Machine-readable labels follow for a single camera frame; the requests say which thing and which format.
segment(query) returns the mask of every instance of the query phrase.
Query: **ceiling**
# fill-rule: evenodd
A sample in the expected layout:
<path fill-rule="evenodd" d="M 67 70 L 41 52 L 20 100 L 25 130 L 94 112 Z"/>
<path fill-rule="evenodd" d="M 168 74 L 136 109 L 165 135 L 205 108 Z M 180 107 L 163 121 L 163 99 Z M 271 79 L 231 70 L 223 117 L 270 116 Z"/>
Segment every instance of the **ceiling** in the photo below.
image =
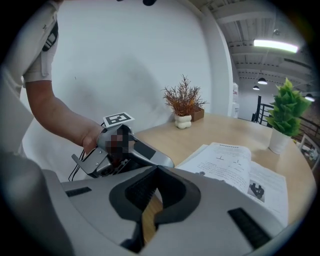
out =
<path fill-rule="evenodd" d="M 238 71 L 240 82 L 283 84 L 288 77 L 301 92 L 319 92 L 315 67 L 306 43 L 291 22 L 263 0 L 189 0 L 198 9 L 207 6 L 218 22 Z M 254 39 L 297 45 L 297 53 L 254 47 Z"/>

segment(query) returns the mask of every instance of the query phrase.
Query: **fluorescent light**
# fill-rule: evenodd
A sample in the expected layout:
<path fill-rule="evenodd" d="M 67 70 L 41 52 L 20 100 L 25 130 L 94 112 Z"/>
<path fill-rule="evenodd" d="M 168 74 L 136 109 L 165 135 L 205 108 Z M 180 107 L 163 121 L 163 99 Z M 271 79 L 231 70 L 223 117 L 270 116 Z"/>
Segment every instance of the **fluorescent light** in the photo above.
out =
<path fill-rule="evenodd" d="M 298 47 L 293 44 L 289 44 L 286 42 L 272 41 L 272 40 L 254 40 L 253 45 L 260 46 L 260 47 L 281 49 L 281 50 L 289 51 L 292 53 L 296 53 L 298 51 Z"/>

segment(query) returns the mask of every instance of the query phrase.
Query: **round wooden table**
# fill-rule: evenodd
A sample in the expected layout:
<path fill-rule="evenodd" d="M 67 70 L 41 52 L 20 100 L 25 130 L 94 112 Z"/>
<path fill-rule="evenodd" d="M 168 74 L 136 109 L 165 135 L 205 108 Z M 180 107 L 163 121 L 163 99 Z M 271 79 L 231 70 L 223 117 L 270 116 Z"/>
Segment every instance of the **round wooden table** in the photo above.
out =
<path fill-rule="evenodd" d="M 203 119 L 180 130 L 172 122 L 138 132 L 136 136 L 168 155 L 177 166 L 201 145 L 212 142 L 245 146 L 254 162 L 286 178 L 288 192 L 288 224 L 301 218 L 308 210 L 316 193 L 316 182 L 311 169 L 291 140 L 285 151 L 277 155 L 268 149 L 272 129 L 258 123 L 206 113 Z M 153 216 L 162 209 L 153 197 L 144 212 L 145 240 L 154 229 Z"/>

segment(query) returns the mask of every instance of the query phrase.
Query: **document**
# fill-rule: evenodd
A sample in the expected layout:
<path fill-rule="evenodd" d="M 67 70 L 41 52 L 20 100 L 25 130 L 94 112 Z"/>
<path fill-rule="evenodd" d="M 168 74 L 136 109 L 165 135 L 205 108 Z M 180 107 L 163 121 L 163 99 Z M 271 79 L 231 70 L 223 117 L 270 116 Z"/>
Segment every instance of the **document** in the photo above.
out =
<path fill-rule="evenodd" d="M 288 225 L 286 178 L 251 161 L 247 147 L 202 145 L 176 168 L 226 182 L 265 207 L 284 227 Z"/>

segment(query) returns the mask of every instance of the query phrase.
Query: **wooden box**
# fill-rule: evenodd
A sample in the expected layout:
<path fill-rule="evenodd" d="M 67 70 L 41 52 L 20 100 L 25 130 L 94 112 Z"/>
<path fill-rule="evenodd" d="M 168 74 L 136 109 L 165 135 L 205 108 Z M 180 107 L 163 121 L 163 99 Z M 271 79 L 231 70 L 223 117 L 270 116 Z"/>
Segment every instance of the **wooden box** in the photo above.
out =
<path fill-rule="evenodd" d="M 204 117 L 205 117 L 205 110 L 201 109 L 200 111 L 194 112 L 191 114 L 191 122 L 195 122 Z"/>

